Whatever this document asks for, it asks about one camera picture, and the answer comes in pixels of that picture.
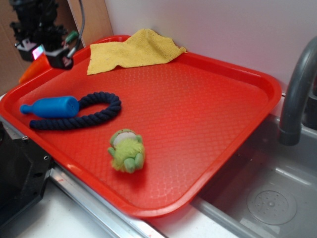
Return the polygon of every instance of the yellow cloth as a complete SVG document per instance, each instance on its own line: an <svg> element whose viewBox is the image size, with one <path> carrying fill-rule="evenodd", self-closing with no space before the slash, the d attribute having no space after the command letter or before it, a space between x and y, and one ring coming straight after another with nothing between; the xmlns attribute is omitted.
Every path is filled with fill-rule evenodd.
<svg viewBox="0 0 317 238"><path fill-rule="evenodd" d="M107 72L117 65L129 68L167 63L182 53L173 40L151 29L136 32L125 42L108 42L90 45L91 56L87 75Z"/></svg>

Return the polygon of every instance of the stuffed toy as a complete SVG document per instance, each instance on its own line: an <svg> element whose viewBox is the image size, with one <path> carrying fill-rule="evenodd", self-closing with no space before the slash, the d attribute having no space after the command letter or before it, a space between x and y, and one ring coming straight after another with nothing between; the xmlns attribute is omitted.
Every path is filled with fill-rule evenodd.
<svg viewBox="0 0 317 238"><path fill-rule="evenodd" d="M130 129L117 131L110 139L108 152L112 156L112 167L121 172L134 173L143 168L145 149L141 135Z"/></svg>

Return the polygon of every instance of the navy rope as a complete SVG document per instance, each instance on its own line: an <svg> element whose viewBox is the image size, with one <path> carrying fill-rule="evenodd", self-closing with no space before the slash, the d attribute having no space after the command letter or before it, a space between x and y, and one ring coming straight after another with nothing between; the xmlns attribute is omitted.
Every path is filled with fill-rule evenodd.
<svg viewBox="0 0 317 238"><path fill-rule="evenodd" d="M79 110L97 103L110 104L106 109L88 116L70 119L43 119L30 121L30 127L39 130L70 130L94 126L106 122L118 115L121 110L121 101L113 93L88 94L78 101Z"/></svg>

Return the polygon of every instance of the drain cover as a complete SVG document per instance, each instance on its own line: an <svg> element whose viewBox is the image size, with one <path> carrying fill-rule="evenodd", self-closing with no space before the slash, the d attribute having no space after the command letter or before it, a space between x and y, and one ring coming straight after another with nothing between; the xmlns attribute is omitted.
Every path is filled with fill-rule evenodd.
<svg viewBox="0 0 317 238"><path fill-rule="evenodd" d="M274 185L265 185L250 192L248 208L252 216L269 225L289 222L296 214L295 198Z"/></svg>

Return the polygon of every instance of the sink basin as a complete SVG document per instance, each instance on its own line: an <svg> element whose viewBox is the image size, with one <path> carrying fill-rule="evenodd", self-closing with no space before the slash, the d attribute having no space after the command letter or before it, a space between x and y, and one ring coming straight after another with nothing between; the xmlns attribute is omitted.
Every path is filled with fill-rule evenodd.
<svg viewBox="0 0 317 238"><path fill-rule="evenodd" d="M199 197L250 237L316 237L317 133L304 127L298 145L283 146L277 124L265 119Z"/></svg>

